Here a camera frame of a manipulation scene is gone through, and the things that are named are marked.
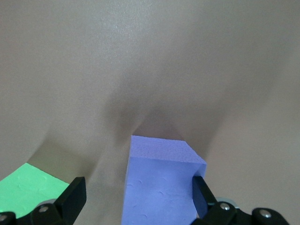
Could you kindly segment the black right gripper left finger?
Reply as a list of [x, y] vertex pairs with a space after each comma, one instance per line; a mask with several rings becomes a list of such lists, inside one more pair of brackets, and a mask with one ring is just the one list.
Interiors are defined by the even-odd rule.
[[87, 200], [84, 177], [76, 177], [53, 202], [36, 207], [30, 214], [33, 225], [72, 225]]

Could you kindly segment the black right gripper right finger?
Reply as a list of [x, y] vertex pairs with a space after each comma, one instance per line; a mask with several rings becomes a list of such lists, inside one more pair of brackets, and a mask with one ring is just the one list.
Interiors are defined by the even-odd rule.
[[251, 216], [229, 202], [217, 201], [201, 176], [192, 178], [192, 196], [199, 218], [193, 225], [251, 225]]

